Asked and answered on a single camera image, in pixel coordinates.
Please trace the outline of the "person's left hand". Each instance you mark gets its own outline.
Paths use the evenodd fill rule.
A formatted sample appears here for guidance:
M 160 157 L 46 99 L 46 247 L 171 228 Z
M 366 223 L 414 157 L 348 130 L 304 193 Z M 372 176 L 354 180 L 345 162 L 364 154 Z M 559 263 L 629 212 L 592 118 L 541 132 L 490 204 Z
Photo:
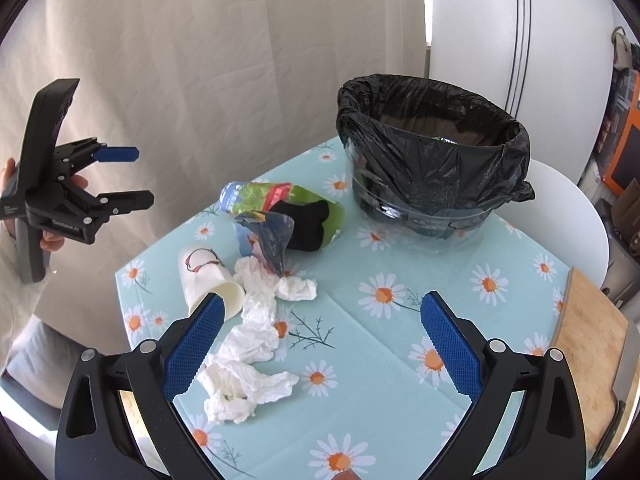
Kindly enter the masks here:
M 13 158 L 1 179 L 1 221 L 16 243 L 17 255 L 36 261 L 60 249 L 65 237 L 91 244 L 98 229 L 98 199 L 85 191 L 86 180 L 73 176 L 64 154 L 35 157 L 30 165 Z

